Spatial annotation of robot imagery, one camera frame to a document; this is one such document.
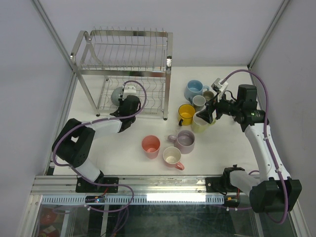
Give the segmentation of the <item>stainless steel dish rack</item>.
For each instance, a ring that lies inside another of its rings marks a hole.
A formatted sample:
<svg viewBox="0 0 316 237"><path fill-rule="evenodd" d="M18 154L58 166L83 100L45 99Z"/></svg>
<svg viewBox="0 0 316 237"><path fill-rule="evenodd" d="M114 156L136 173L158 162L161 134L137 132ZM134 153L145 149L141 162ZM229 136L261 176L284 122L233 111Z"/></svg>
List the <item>stainless steel dish rack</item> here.
<svg viewBox="0 0 316 237"><path fill-rule="evenodd" d="M70 61L96 116L114 112L113 90L135 80L142 114L167 120L172 52L171 32L99 28L79 32Z"/></svg>

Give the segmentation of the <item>light blue mug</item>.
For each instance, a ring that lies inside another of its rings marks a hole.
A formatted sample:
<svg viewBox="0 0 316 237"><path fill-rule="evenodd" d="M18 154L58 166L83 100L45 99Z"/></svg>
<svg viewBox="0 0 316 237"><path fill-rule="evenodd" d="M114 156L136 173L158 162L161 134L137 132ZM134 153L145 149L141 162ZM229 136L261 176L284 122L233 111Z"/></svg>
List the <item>light blue mug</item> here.
<svg viewBox="0 0 316 237"><path fill-rule="evenodd" d="M191 80L187 83L184 96L187 100L195 97L196 95L202 95L204 90L209 90L208 85L203 85L199 80Z"/></svg>

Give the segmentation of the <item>tall pink cup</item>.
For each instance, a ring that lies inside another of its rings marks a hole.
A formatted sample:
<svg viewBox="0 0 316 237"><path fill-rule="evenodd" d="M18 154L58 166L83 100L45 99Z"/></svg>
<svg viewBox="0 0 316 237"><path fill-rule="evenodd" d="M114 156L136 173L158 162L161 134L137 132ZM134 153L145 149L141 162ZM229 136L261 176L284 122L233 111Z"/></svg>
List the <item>tall pink cup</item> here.
<svg viewBox="0 0 316 237"><path fill-rule="evenodd" d="M154 135L149 135L142 140L141 146L147 158L155 159L159 154L160 140Z"/></svg>

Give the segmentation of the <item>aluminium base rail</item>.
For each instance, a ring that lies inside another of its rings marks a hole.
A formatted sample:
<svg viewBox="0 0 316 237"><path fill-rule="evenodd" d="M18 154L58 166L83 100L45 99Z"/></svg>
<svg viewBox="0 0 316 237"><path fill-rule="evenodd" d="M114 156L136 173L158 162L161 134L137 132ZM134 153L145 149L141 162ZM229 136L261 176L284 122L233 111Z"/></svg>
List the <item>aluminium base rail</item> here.
<svg viewBox="0 0 316 237"><path fill-rule="evenodd" d="M106 181L115 186L108 189L111 195L135 195L148 193L201 193L211 190L214 179L220 175L107 175ZM102 194L105 187L87 188L76 175L36 176L31 188L32 195Z"/></svg>

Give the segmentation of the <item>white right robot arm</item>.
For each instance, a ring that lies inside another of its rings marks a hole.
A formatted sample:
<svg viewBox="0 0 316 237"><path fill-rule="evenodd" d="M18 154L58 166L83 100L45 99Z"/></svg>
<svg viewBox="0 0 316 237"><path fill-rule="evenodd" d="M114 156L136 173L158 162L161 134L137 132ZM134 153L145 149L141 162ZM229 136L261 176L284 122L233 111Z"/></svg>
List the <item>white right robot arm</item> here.
<svg viewBox="0 0 316 237"><path fill-rule="evenodd" d="M241 190L249 197L251 208L256 213L288 212L293 209L302 185L299 180L292 179L283 166L271 136L266 113L257 109L256 97L255 86L241 84L235 100L215 96L197 114L207 123L219 120L222 115L233 117L250 142L259 168L259 179L237 165L225 168L213 189L224 193Z"/></svg>

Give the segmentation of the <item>grey white small mug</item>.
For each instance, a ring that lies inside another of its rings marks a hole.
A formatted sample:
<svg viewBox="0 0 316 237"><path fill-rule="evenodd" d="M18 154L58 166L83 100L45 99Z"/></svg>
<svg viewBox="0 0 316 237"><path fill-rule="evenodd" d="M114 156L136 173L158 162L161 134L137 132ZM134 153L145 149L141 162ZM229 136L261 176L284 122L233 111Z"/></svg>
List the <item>grey white small mug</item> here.
<svg viewBox="0 0 316 237"><path fill-rule="evenodd" d="M196 110L202 110L206 103L206 99L202 95L196 95L192 99L192 105Z"/></svg>

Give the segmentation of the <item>lilac mug with handle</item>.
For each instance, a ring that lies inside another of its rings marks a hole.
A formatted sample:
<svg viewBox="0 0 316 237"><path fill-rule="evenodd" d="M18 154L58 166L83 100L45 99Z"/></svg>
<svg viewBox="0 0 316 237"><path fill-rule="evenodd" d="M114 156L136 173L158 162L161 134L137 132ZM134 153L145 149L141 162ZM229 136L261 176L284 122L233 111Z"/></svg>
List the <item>lilac mug with handle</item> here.
<svg viewBox="0 0 316 237"><path fill-rule="evenodd" d="M189 130L182 130L177 135L169 135L167 140L173 143L181 154L189 154L195 146L195 136Z"/></svg>

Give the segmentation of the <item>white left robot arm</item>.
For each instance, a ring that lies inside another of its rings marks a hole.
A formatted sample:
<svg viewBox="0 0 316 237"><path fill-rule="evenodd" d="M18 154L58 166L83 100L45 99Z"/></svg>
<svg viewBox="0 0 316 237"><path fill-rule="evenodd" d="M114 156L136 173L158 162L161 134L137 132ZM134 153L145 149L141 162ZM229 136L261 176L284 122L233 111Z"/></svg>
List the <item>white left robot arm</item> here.
<svg viewBox="0 0 316 237"><path fill-rule="evenodd" d="M53 157L65 161L65 165L86 181L86 186L91 191L100 191L105 183L104 174L88 158L92 142L130 128L136 120L135 114L140 110L140 99L128 95L120 101L118 109L105 119L86 123L75 118L68 120L52 145Z"/></svg>

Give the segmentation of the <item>grey-blue round ceramic cup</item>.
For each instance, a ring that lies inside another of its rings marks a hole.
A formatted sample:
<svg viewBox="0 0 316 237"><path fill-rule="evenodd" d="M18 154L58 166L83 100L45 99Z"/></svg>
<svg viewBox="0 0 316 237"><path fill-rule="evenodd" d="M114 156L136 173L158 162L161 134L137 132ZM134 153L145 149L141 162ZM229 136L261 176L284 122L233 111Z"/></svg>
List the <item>grey-blue round ceramic cup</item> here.
<svg viewBox="0 0 316 237"><path fill-rule="evenodd" d="M115 106L119 106L120 105L120 99L122 99L122 95L123 95L123 87L117 87L113 90L112 94L111 94L111 102L115 105Z"/></svg>

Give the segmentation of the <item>pale green mug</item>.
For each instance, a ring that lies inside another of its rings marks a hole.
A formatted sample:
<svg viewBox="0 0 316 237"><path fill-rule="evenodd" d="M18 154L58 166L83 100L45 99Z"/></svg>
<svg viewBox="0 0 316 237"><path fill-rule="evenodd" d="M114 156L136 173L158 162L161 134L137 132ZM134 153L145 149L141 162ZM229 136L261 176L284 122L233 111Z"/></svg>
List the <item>pale green mug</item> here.
<svg viewBox="0 0 316 237"><path fill-rule="evenodd" d="M202 133L206 131L210 126L214 125L216 121L214 120L212 123L207 123L203 119L197 116L198 112L196 112L193 116L193 120L191 123L191 129L194 133Z"/></svg>

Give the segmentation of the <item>small olive cup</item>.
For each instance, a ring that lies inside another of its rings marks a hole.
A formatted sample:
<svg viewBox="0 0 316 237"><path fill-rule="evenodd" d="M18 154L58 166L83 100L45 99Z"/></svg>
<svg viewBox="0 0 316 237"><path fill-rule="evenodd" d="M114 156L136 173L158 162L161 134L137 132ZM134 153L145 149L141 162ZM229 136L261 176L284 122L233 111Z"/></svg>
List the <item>small olive cup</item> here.
<svg viewBox="0 0 316 237"><path fill-rule="evenodd" d="M206 101L210 101L215 96L214 93L209 90L205 91L202 95Z"/></svg>

